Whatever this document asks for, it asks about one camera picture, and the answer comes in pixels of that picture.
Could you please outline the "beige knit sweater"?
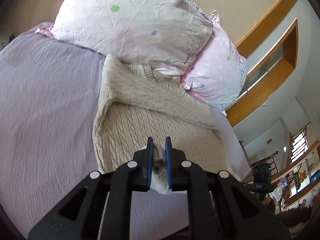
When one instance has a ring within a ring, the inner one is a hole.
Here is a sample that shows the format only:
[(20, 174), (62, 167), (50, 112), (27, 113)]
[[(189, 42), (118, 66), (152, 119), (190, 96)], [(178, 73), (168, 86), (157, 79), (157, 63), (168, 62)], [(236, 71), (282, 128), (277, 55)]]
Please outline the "beige knit sweater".
[(93, 146), (99, 170), (115, 171), (153, 139), (151, 188), (170, 194), (165, 139), (209, 172), (231, 171), (213, 113), (189, 96), (172, 77), (150, 66), (105, 58)]

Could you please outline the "wooden railing shelf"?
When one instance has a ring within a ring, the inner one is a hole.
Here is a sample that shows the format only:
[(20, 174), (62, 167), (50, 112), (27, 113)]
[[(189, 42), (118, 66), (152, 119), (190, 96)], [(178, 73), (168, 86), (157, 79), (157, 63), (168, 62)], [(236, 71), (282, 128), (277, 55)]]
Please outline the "wooden railing shelf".
[(271, 177), (271, 183), (276, 187), (274, 193), (280, 195), (281, 211), (304, 204), (319, 186), (316, 165), (311, 162), (311, 157), (319, 157), (318, 140), (301, 157)]

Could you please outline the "pink floral pillow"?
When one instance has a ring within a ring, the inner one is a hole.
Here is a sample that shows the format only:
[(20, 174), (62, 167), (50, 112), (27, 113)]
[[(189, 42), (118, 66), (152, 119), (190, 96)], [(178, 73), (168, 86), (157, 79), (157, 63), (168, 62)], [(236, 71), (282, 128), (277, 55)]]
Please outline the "pink floral pillow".
[(238, 98), (248, 66), (223, 29), (218, 13), (212, 12), (209, 19), (212, 35), (180, 83), (189, 94), (224, 112)]

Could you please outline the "lavender bed cover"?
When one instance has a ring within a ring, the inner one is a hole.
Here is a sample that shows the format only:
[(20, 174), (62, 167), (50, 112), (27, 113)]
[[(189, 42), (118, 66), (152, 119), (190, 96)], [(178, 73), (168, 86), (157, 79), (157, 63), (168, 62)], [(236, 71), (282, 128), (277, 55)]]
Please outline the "lavender bed cover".
[(1, 205), (23, 236), (98, 168), (92, 128), (104, 60), (35, 28), (1, 51)]

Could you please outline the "white floral pillow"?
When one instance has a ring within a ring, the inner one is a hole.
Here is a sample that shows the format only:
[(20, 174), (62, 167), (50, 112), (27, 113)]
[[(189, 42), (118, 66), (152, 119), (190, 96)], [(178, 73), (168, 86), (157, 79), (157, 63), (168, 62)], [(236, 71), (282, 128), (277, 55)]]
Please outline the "white floral pillow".
[(123, 63), (181, 76), (213, 25), (192, 0), (64, 0), (50, 32)]

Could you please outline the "wooden wall shelf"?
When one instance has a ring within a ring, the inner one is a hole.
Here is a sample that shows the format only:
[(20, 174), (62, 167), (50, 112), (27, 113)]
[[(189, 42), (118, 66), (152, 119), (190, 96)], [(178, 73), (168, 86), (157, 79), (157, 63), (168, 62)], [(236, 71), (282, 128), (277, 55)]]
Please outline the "wooden wall shelf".
[[(237, 44), (238, 51), (244, 56), (251, 55), (267, 39), (268, 35), (280, 25), (296, 2), (297, 0), (279, 0)], [(244, 95), (233, 106), (227, 109), (227, 119), (232, 127), (253, 113), (293, 73), (297, 65), (298, 41), (298, 21), (294, 20), (280, 40), (271, 48), (271, 51), (248, 73), (246, 80), (249, 81), (258, 71), (264, 70), (267, 60), (279, 48), (283, 49), (282, 57), (273, 67), (267, 67), (266, 72), (251, 87), (246, 89)]]

